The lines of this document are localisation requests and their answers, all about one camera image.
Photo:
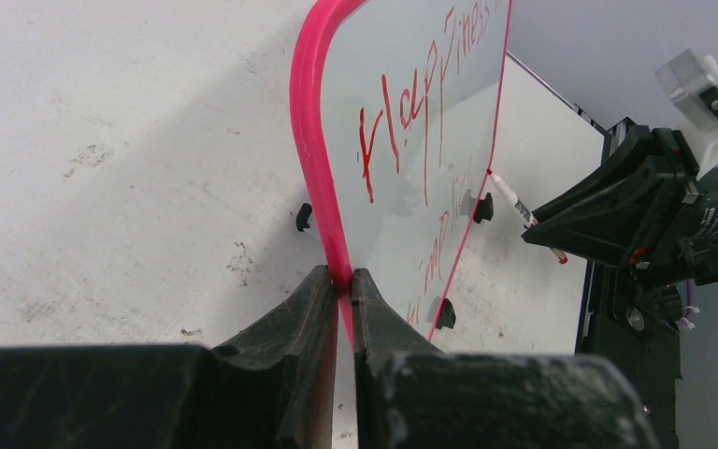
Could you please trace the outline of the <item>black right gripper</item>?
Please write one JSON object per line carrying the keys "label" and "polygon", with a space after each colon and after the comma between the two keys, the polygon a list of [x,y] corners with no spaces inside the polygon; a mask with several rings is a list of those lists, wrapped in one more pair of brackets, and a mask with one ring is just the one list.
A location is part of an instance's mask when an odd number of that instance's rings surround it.
{"label": "black right gripper", "polygon": [[612,268],[644,289],[718,282],[718,167],[688,172],[669,128],[634,126],[594,172],[534,212],[525,242]]}

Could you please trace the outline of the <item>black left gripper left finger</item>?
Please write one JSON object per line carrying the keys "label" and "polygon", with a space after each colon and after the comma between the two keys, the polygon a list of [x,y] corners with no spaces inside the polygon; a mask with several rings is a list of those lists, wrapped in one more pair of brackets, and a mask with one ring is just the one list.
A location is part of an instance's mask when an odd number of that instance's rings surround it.
{"label": "black left gripper left finger", "polygon": [[274,309],[211,349],[229,448],[328,448],[333,429],[337,291],[317,266]]}

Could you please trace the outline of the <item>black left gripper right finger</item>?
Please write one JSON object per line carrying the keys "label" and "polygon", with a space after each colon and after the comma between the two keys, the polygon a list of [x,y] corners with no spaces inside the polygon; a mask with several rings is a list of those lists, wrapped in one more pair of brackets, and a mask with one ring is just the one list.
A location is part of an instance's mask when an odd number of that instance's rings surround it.
{"label": "black left gripper right finger", "polygon": [[359,446],[413,448],[428,421],[412,363],[440,350],[393,310],[367,268],[353,272],[351,311]]}

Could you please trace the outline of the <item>pink framed whiteboard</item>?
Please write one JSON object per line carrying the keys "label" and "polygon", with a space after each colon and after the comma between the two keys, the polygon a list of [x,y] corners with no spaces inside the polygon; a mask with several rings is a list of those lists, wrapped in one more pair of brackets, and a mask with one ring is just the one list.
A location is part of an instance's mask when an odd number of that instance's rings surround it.
{"label": "pink framed whiteboard", "polygon": [[318,1],[290,113],[335,286],[369,270],[431,337],[491,165],[509,1]]}

